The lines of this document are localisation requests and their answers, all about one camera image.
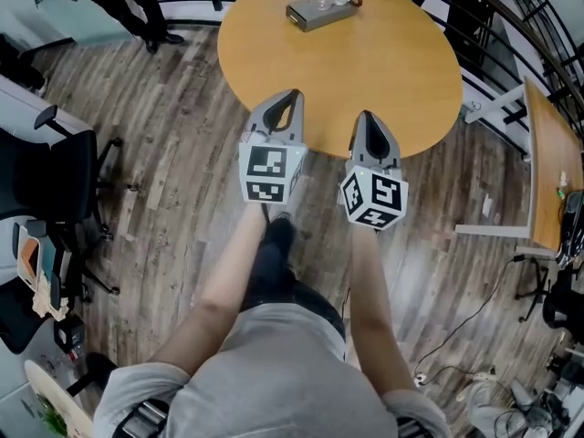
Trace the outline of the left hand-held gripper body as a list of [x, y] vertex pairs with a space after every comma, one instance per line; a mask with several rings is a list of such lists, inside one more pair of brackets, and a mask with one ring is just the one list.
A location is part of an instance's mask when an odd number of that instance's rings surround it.
[[307, 146], [248, 131], [239, 142], [239, 179], [247, 203], [287, 204], [302, 173]]

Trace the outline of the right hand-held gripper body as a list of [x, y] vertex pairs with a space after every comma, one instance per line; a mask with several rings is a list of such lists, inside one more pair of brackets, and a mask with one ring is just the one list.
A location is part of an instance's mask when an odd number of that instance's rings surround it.
[[384, 231], [406, 215], [409, 184], [402, 179], [398, 160], [345, 163], [339, 202], [351, 224]]

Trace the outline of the grey rectangular tray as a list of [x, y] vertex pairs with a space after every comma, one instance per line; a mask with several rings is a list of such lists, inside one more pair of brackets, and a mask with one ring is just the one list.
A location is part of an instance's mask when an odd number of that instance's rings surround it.
[[287, 5], [286, 17], [301, 31], [309, 32], [357, 14], [359, 7], [333, 5], [327, 11], [319, 11], [316, 0], [297, 0]]

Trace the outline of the person's right forearm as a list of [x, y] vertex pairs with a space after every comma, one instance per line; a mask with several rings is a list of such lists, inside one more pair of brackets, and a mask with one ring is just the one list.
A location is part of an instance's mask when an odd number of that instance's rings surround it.
[[414, 390], [391, 326], [381, 251], [373, 229], [351, 227], [350, 332], [362, 373], [375, 391]]

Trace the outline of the person's left forearm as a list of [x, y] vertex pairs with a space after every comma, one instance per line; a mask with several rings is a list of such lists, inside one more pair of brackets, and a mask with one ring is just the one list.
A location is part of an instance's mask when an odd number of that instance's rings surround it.
[[173, 365], [192, 376], [219, 351], [243, 304], [265, 230], [261, 205], [248, 204], [191, 313], [150, 358], [151, 362]]

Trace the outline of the round wooden table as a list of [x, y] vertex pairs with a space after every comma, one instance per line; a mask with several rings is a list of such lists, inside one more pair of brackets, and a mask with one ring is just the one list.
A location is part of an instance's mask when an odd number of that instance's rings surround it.
[[404, 157], [451, 130], [462, 106], [461, 70], [442, 30], [419, 6], [362, 0], [356, 15], [303, 32], [285, 14], [294, 1], [236, 0], [224, 16], [219, 62], [247, 108], [300, 90], [304, 142], [343, 158], [364, 110], [389, 127]]

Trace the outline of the person's dark trousers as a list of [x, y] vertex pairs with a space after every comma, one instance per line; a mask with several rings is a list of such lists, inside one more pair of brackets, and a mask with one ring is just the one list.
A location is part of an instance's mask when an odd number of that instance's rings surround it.
[[267, 226], [255, 255], [240, 312], [266, 304], [291, 303], [324, 318], [346, 339], [338, 311], [318, 291], [299, 281], [288, 263], [296, 236], [296, 228], [289, 217], [282, 213]]

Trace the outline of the rectangular wooden desk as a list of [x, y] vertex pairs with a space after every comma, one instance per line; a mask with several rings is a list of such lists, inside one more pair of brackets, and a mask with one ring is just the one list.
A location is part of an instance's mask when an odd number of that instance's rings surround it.
[[528, 239], [537, 252], [556, 255], [560, 248], [559, 177], [568, 177], [568, 189], [584, 190], [584, 167], [580, 140], [546, 95], [529, 78], [502, 96], [487, 102], [481, 109], [465, 114], [473, 123], [487, 114], [516, 100], [527, 108], [529, 127], [530, 201], [527, 223], [520, 226], [458, 224], [454, 231], [461, 235], [484, 235]]

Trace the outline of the black metal railing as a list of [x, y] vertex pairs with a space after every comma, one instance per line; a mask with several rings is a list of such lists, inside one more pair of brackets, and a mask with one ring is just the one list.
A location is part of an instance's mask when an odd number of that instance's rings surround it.
[[[167, 16], [176, 24], [220, 25], [236, 0], [209, 3], [217, 16]], [[468, 97], [491, 100], [530, 77], [584, 142], [584, 40], [578, 45], [550, 0], [411, 0], [444, 32]]]

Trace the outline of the black electronic equipment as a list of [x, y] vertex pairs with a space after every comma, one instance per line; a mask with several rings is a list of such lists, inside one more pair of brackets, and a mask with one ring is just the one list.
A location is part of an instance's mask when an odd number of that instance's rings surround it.
[[584, 190], [573, 191], [566, 197], [560, 227], [560, 248], [557, 262], [560, 267], [570, 264], [584, 249]]

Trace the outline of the black office chair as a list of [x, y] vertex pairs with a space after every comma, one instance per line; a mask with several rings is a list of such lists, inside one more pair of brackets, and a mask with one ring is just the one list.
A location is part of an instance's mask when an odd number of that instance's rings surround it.
[[536, 305], [541, 303], [543, 319], [551, 329], [566, 329], [574, 338], [584, 337], [584, 294], [572, 289], [572, 278], [579, 274], [583, 265], [575, 269], [568, 264], [558, 271], [556, 282], [548, 283], [545, 288], [548, 269], [541, 268], [535, 258], [529, 262], [536, 267], [537, 285], [532, 291], [515, 294], [515, 300], [533, 298], [527, 314], [518, 320], [526, 322]]
[[67, 131], [57, 122], [56, 105], [37, 115], [34, 128], [44, 126], [63, 138], [52, 145], [35, 143], [0, 128], [0, 221], [29, 216], [46, 224], [49, 234], [60, 239], [72, 253], [76, 275], [118, 295], [120, 289], [104, 284], [85, 261], [101, 243], [113, 239], [99, 213], [99, 191], [139, 190], [137, 183], [99, 178], [110, 149], [121, 147], [123, 140], [111, 139], [98, 151], [95, 131]]

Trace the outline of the person's grey shirt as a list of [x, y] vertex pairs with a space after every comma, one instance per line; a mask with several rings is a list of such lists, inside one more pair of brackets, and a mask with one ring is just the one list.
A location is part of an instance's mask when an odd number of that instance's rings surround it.
[[114, 370], [94, 438], [113, 438], [147, 400], [169, 406], [163, 438], [451, 438], [431, 400], [380, 396], [343, 351], [340, 334], [301, 306], [251, 308], [192, 376], [159, 362]]

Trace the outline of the white desk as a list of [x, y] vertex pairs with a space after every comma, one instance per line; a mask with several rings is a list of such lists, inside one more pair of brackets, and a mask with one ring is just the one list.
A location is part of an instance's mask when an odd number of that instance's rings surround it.
[[0, 148], [16, 142], [53, 145], [64, 136], [45, 125], [34, 129], [37, 116], [50, 103], [0, 75]]

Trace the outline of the white storage box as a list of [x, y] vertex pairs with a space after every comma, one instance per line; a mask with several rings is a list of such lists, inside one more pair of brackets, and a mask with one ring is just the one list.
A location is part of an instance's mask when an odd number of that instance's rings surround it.
[[42, 269], [40, 241], [30, 236], [26, 228], [19, 226], [16, 244], [17, 274], [33, 292], [37, 291]]

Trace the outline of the beige crumpled cloth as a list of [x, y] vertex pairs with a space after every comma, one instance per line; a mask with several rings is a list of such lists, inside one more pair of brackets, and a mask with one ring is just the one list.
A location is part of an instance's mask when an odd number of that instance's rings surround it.
[[33, 296], [32, 309], [41, 318], [46, 316], [52, 317], [55, 321], [62, 321], [69, 312], [69, 299], [67, 297], [61, 298], [57, 304], [57, 308], [51, 305], [50, 301], [50, 287], [47, 278], [44, 275], [40, 276], [37, 282], [36, 293]]

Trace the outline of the black paper bag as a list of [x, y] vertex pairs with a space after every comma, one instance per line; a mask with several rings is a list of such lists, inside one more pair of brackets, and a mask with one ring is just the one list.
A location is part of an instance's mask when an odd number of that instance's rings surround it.
[[83, 343], [85, 324], [77, 315], [71, 315], [53, 325], [54, 341], [65, 353], [72, 351]]

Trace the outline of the round white table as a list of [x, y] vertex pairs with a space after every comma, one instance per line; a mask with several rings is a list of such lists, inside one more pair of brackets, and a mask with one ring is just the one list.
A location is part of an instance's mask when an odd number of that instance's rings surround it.
[[25, 361], [25, 373], [35, 395], [46, 397], [65, 419], [68, 438], [93, 437], [92, 418], [50, 373], [32, 360]]

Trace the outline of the green plant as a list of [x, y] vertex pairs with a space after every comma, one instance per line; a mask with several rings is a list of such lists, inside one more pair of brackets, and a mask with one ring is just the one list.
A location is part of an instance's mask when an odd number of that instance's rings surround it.
[[46, 397], [39, 394], [36, 397], [42, 406], [42, 421], [47, 428], [61, 438], [68, 438], [68, 427], [63, 416]]

